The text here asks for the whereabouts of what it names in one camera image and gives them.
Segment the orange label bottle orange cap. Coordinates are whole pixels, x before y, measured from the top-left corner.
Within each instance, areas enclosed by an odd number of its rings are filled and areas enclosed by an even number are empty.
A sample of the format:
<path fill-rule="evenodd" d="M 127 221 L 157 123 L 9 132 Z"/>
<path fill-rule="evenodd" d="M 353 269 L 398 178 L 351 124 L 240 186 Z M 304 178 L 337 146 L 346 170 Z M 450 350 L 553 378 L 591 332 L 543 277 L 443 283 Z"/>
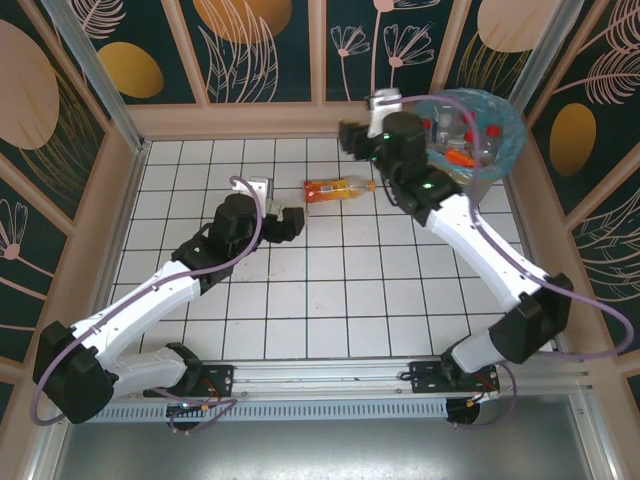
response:
<path fill-rule="evenodd" d="M 444 154 L 445 159 L 453 165 L 473 168 L 475 166 L 474 159 L 464 151 L 455 148 L 448 149 Z"/>

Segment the grey mesh waste bin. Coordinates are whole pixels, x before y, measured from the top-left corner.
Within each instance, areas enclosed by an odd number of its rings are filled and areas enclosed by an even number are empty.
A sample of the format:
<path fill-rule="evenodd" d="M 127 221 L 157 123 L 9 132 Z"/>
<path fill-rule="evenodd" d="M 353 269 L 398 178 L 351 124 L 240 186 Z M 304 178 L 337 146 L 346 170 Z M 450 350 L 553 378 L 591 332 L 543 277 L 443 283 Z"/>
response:
<path fill-rule="evenodd" d="M 471 178 L 470 183 L 467 185 L 466 193 L 475 204 L 479 204 L 490 189 L 498 186 L 503 179 L 504 174 L 501 171 L 488 167 L 481 168 L 478 175 L 474 175 Z"/>

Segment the blue plastic bin liner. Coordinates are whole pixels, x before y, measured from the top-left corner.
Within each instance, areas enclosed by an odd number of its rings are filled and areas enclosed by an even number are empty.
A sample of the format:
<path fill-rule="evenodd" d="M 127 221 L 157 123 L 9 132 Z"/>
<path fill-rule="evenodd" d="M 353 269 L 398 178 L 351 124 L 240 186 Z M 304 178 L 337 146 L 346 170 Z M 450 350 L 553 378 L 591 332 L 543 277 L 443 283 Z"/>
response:
<path fill-rule="evenodd" d="M 445 90 L 441 94 L 456 100 L 463 104 L 469 112 L 476 114 L 475 122 L 479 133 L 477 141 L 479 144 L 479 170 L 486 167 L 493 168 L 506 176 L 520 156 L 526 142 L 525 126 L 519 113 L 507 100 L 484 90 L 457 88 Z M 446 143 L 437 143 L 434 139 L 434 111 L 440 105 L 450 105 L 454 112 L 454 127 Z M 429 162 L 447 171 L 458 182 L 470 183 L 471 178 L 478 175 L 474 173 L 474 167 L 465 168 L 453 165 L 444 157 L 448 149 L 455 148 L 466 152 L 473 158 L 473 151 L 469 152 L 464 149 L 463 136 L 466 131 L 472 131 L 472 128 L 470 124 L 463 121 L 463 113 L 449 103 L 433 100 L 419 101 L 413 108 L 413 112 L 422 120 L 427 118 L 433 121 L 433 128 L 426 130 Z M 502 129 L 502 143 L 497 151 L 488 150 L 485 141 L 486 127 L 491 124 L 498 125 Z"/>

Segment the orange black label juice bottle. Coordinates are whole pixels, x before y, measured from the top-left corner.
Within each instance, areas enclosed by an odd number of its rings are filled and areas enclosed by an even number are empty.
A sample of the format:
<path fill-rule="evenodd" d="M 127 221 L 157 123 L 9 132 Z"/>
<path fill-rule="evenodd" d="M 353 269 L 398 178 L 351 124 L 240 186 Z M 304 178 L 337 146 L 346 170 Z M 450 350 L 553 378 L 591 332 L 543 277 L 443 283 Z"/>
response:
<path fill-rule="evenodd" d="M 375 190 L 375 182 L 360 176 L 307 180 L 303 185 L 307 203 L 343 201 L 358 198 Z"/>

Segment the galvanized metal sheet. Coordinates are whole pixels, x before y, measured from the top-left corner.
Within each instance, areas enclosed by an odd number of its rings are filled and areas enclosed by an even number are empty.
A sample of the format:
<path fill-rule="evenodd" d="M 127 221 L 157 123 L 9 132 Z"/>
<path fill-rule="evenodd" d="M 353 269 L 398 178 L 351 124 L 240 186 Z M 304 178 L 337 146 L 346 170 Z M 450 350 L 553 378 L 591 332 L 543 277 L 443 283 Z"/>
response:
<path fill-rule="evenodd" d="M 52 434 L 34 480 L 625 480 L 595 413 L 519 399 L 488 429 L 436 418 L 226 421 L 191 437 L 159 423 Z"/>

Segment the black mount plate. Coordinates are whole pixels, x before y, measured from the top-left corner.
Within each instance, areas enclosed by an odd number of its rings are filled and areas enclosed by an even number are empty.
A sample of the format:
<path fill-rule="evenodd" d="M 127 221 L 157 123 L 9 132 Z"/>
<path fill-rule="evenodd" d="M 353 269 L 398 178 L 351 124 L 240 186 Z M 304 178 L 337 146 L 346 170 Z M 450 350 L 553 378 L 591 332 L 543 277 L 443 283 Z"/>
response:
<path fill-rule="evenodd" d="M 449 389 L 440 361 L 411 362 L 408 373 L 414 394 L 446 393 Z"/>
<path fill-rule="evenodd" d="M 223 398 L 232 395 L 235 368 L 233 365 L 205 365 L 197 383 L 201 397 Z"/>

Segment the aluminium frame post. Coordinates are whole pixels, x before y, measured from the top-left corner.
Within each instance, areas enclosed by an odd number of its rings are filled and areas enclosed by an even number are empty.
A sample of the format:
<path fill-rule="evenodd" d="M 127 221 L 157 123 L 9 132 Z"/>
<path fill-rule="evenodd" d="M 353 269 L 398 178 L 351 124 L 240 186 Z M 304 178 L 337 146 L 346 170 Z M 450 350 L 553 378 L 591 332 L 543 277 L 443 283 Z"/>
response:
<path fill-rule="evenodd" d="M 141 151 L 143 137 L 92 43 L 108 39 L 125 19 L 124 0 L 39 1 L 128 145 Z"/>
<path fill-rule="evenodd" d="M 576 23 L 585 0 L 559 0 L 542 35 L 528 57 L 508 98 L 523 113 L 566 36 Z"/>

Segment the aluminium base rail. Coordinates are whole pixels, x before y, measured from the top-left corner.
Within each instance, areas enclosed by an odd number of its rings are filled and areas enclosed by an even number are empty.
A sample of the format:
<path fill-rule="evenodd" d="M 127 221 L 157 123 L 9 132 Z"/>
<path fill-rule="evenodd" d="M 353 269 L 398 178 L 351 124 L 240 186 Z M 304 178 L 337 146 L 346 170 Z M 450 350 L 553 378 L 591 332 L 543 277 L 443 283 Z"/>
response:
<path fill-rule="evenodd" d="M 409 364 L 439 361 L 437 357 L 372 358 L 297 361 L 238 361 L 232 396 L 241 400 L 337 400 L 408 398 Z M 493 399 L 508 389 L 491 367 L 461 381 L 446 393 L 420 394 L 433 398 L 462 398 L 485 393 Z"/>

